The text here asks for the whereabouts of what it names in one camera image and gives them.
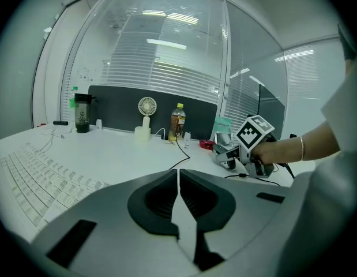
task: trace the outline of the dark partition panel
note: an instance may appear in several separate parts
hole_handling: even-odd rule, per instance
[[[157,103],[156,112],[150,116],[152,133],[160,128],[168,130],[173,110],[177,103],[183,103],[186,113],[184,132],[191,132],[193,139],[206,140],[211,136],[217,112],[217,106],[212,103],[146,89],[90,86],[88,93],[96,97],[91,106],[91,124],[101,119],[103,126],[122,130],[134,131],[136,126],[142,126],[144,116],[137,105],[145,96]]]

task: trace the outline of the red object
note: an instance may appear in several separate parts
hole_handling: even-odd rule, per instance
[[[201,148],[211,151],[213,150],[213,145],[215,145],[213,141],[203,141],[203,140],[200,140],[199,144]]]

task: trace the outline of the bracelet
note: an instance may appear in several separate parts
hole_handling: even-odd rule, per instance
[[[303,137],[300,136],[300,141],[301,141],[301,160],[302,161],[304,159],[304,153],[305,153],[305,149],[304,149],[304,141],[303,141]]]

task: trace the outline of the white desk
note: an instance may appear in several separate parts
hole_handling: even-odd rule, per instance
[[[90,132],[78,134],[75,129],[69,133],[70,126],[47,125],[0,140],[0,160],[26,143],[41,149],[49,142],[50,133],[54,128],[54,134],[64,133],[64,138],[53,137],[52,146],[45,154],[59,164],[72,169],[77,175],[84,175],[111,185],[167,170],[185,158],[176,144],[164,143],[160,137],[153,137],[148,143],[136,143],[132,133],[97,130],[92,126]],[[220,177],[245,172],[245,168],[239,162],[236,163],[235,170],[224,169],[215,162],[211,151],[202,149],[198,141],[191,141],[190,147],[184,151],[191,159],[177,165],[177,169],[193,169]],[[252,178],[235,179],[267,184]],[[277,182],[281,186],[292,184],[290,174],[283,167],[279,167],[279,171],[273,173],[268,180]],[[1,163],[0,218],[7,229],[28,241],[31,241],[39,231],[15,200]]]

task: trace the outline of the monitor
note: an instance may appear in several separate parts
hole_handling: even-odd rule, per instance
[[[284,105],[269,90],[260,85],[258,115],[273,125],[275,129],[272,133],[278,140],[282,135],[284,114]]]

